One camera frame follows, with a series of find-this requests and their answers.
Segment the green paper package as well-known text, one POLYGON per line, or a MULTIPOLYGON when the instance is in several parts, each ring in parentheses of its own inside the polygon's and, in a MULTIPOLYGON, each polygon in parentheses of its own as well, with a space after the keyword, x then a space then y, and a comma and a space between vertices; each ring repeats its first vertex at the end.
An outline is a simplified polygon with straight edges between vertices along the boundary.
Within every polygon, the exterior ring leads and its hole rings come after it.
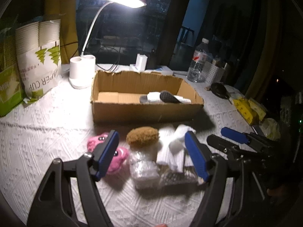
POLYGON ((1 117, 6 116, 25 98, 17 63, 15 34, 12 28, 1 30, 1 117))

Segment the white power adapter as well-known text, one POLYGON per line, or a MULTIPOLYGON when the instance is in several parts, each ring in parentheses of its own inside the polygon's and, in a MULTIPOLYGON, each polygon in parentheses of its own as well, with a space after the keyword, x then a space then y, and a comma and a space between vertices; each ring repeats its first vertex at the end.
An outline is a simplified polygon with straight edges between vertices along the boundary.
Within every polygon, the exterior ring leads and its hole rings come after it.
POLYGON ((148 57, 144 54, 137 54, 135 67, 138 71, 145 71, 148 57))

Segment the pink plush toy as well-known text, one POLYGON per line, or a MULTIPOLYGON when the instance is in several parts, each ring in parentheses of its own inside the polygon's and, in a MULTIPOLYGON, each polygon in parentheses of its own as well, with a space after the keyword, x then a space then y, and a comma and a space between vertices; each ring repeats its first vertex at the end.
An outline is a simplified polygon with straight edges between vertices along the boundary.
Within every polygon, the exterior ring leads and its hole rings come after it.
POLYGON ((119 134, 114 130, 89 138, 87 150, 93 156, 90 173, 96 180, 117 173, 129 156, 128 149, 119 147, 119 134))

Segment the yellow curtain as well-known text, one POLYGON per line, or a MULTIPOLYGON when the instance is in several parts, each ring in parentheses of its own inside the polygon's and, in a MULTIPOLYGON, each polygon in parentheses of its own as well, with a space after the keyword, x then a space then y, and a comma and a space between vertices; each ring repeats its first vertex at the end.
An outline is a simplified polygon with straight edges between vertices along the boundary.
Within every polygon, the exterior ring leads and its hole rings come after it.
POLYGON ((59 15, 61 17, 61 60, 63 64, 68 64, 72 57, 79 55, 79 41, 76 28, 76 0, 45 0, 45 14, 59 15))

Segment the white textured towel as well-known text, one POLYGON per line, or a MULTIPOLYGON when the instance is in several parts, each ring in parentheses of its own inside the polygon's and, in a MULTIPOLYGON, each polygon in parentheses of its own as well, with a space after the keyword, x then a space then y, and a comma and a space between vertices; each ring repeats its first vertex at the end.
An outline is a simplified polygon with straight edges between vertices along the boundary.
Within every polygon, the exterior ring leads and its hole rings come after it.
POLYGON ((173 95, 169 91, 149 92, 146 97, 150 103, 192 103, 190 99, 173 95))

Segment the white power strip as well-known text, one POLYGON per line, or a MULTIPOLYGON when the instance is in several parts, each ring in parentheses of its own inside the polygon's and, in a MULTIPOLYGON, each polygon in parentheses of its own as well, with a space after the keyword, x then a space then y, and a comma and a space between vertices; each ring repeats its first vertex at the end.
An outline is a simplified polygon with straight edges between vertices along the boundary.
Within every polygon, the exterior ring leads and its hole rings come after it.
POLYGON ((144 73, 156 73, 156 74, 162 74, 162 75, 165 75, 165 76, 172 76, 174 75, 174 72, 173 70, 171 70, 168 66, 160 66, 156 69, 153 69, 153 70, 144 70, 144 71, 141 71, 141 70, 138 70, 136 68, 135 65, 129 65, 129 68, 131 71, 135 71, 135 72, 138 72, 138 73, 141 73, 141 72, 144 72, 144 73))

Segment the white embossed table cloth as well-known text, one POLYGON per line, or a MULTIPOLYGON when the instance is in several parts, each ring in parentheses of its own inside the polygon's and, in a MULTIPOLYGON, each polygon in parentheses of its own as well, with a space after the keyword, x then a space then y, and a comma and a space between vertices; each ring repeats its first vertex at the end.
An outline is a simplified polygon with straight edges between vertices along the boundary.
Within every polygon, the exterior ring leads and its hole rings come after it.
MULTIPOLYGON (((1 192, 22 222, 53 159, 79 158, 88 138, 112 129, 125 145, 133 125, 95 124, 90 95, 64 76, 43 98, 1 118, 1 192)), ((128 170, 102 179, 97 188, 115 226, 189 226, 204 195, 195 184, 137 191, 128 170)))

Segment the black round object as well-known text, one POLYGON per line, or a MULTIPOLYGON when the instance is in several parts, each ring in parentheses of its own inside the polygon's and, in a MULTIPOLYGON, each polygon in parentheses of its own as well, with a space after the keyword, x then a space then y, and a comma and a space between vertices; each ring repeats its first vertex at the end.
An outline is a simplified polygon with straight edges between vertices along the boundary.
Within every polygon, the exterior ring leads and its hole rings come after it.
POLYGON ((227 100, 230 97, 227 89, 222 83, 219 82, 212 83, 210 86, 210 90, 215 96, 219 98, 227 100))

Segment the clear water bottle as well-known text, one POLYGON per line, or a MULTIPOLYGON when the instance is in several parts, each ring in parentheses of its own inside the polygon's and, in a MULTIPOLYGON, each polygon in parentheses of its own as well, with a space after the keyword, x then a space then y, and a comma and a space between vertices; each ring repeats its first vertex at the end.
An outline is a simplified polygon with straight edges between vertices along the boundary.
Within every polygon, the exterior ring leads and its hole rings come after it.
POLYGON ((209 40, 202 38, 202 42, 195 48, 191 64, 188 68, 187 79, 191 82, 201 81, 201 72, 209 56, 209 40))

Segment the cartoon printed tissue pack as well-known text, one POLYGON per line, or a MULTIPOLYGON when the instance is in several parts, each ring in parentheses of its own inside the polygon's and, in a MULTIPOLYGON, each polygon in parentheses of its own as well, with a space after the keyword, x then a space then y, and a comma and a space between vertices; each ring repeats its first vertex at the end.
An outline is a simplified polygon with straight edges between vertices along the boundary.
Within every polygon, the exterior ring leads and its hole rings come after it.
POLYGON ((196 132, 190 126, 180 124, 163 126, 159 129, 159 149, 156 164, 160 168, 159 186, 177 184, 204 184, 204 180, 195 171, 191 157, 185 147, 185 133, 196 132))

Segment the clear plastic bag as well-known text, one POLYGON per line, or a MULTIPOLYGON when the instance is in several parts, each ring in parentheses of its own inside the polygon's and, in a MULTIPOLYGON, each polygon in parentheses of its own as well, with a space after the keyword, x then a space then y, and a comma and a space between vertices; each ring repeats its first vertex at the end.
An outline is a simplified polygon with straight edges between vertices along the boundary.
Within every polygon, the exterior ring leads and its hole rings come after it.
POLYGON ((160 169, 155 160, 156 152, 152 147, 130 150, 129 171, 137 189, 149 189, 158 185, 160 169))

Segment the cardboard box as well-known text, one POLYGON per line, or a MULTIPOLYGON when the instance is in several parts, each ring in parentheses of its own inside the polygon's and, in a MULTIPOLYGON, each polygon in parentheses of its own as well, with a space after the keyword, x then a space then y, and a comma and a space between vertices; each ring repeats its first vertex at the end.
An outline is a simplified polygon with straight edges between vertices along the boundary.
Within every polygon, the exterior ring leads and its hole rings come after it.
POLYGON ((175 76, 98 71, 91 105, 95 123, 156 123, 191 120, 203 108, 204 100, 175 76))

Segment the brown fuzzy plush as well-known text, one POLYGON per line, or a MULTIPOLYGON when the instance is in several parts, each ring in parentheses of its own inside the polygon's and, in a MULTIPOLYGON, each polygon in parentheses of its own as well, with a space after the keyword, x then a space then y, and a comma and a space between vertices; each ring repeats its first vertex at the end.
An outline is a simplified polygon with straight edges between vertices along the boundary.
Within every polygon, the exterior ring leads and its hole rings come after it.
POLYGON ((159 132, 153 127, 139 127, 132 129, 126 136, 127 143, 134 148, 154 145, 159 140, 159 132))

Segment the white perforated basket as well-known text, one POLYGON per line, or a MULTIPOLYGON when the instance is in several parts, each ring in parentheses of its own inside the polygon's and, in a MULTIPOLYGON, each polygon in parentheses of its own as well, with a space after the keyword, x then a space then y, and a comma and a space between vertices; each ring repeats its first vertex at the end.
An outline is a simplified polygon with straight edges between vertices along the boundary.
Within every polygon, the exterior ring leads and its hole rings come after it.
POLYGON ((224 75, 224 68, 219 68, 214 64, 206 62, 202 69, 202 77, 207 84, 213 84, 215 82, 220 82, 224 75))

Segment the yellow tissue pack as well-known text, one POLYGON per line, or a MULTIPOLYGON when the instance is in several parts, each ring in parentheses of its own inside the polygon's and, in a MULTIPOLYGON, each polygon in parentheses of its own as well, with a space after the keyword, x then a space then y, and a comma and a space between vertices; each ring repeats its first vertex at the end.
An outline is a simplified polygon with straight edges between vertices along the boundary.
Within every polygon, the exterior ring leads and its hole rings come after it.
POLYGON ((250 126, 259 124, 266 116, 266 108, 252 98, 234 99, 233 104, 250 126))

